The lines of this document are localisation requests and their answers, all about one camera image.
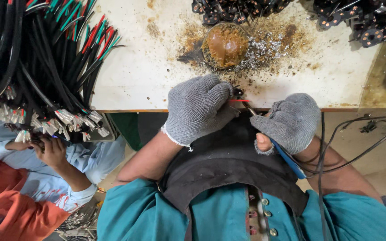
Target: orange garment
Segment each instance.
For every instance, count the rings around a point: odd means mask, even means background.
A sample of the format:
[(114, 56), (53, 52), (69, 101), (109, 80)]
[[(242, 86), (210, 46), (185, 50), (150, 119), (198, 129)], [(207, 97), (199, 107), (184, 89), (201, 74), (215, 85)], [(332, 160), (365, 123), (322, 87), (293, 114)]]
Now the orange garment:
[(0, 161), (0, 241), (43, 240), (70, 215), (52, 202), (35, 202), (20, 194), (26, 178), (26, 169)]

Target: hand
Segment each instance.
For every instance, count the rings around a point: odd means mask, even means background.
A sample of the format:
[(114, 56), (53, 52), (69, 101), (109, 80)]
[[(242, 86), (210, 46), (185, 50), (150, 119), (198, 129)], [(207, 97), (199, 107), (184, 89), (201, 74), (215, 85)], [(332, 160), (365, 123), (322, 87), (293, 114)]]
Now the hand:
[(41, 138), (41, 141), (44, 143), (44, 153), (41, 151), (39, 145), (31, 143), (38, 159), (52, 168), (58, 168), (68, 163), (66, 159), (67, 148), (62, 143), (61, 139), (47, 139), (44, 137)]
[(296, 93), (275, 102), (268, 116), (256, 115), (250, 121), (255, 128), (274, 139), (290, 154), (296, 154), (306, 149), (314, 137), (320, 113), (312, 97), (305, 93)]
[(169, 92), (169, 117), (162, 131), (178, 145), (223, 128), (239, 111), (227, 104), (232, 86), (210, 74), (180, 83)]
[(9, 151), (24, 151), (28, 148), (29, 149), (33, 148), (30, 143), (10, 141), (5, 145), (5, 149)]

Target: shirt button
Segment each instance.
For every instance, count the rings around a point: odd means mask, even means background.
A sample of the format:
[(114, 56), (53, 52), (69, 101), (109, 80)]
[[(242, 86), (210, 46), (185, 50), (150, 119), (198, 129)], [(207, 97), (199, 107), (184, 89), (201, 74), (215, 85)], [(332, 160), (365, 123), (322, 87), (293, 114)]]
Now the shirt button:
[(271, 232), (271, 235), (272, 235), (272, 236), (274, 236), (274, 237), (275, 237), (275, 236), (278, 236), (278, 231), (276, 231), (276, 229), (271, 229), (270, 232)]
[(267, 211), (267, 210), (266, 210), (266, 211), (265, 211), (265, 215), (266, 215), (266, 216), (272, 216), (272, 213), (271, 213), (270, 211)]
[(267, 200), (266, 198), (262, 199), (262, 204), (263, 205), (268, 205), (269, 204), (269, 200)]

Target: wrist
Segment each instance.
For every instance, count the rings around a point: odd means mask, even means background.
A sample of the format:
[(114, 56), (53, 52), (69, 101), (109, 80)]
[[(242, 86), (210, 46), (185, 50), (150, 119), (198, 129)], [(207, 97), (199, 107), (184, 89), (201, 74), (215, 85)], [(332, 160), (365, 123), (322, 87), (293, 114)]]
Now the wrist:
[(14, 149), (13, 149), (13, 143), (14, 143), (14, 141), (9, 141), (7, 144), (5, 144), (4, 148), (5, 148), (7, 151), (14, 151)]
[(314, 136), (309, 145), (303, 151), (294, 155), (301, 162), (308, 162), (319, 157), (320, 139)]
[(67, 170), (70, 168), (71, 164), (67, 161), (67, 159), (63, 159), (59, 162), (52, 163), (49, 165), (55, 172), (59, 172), (62, 170)]

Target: blue soldering iron handle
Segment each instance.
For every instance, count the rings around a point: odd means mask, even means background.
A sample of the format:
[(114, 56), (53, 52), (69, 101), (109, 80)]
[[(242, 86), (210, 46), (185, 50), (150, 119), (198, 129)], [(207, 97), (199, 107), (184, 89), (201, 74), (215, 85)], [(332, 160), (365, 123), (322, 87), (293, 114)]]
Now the blue soldering iron handle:
[(287, 154), (282, 150), (282, 148), (279, 146), (278, 143), (276, 143), (274, 139), (272, 138), (270, 139), (273, 145), (275, 146), (275, 148), (278, 150), (279, 154), (282, 156), (282, 158), (284, 158), (285, 162), (287, 162), (288, 166), (290, 166), (293, 172), (296, 173), (297, 177), (299, 179), (305, 179), (306, 175), (303, 172), (303, 170), (300, 169), (300, 167), (296, 163), (294, 163), (294, 161), (292, 161), (290, 157), (287, 156)]

